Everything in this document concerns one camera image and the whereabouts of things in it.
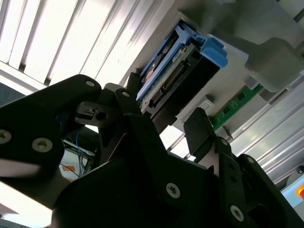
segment circuit board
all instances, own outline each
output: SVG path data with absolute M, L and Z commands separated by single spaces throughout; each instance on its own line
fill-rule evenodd
M 220 111 L 218 111 L 210 121 L 213 129 L 217 130 L 229 118 L 231 118 L 238 110 L 240 110 L 248 101 L 250 101 L 263 87 L 258 85 L 253 90 L 247 86 L 243 87 L 230 101 L 228 101 Z

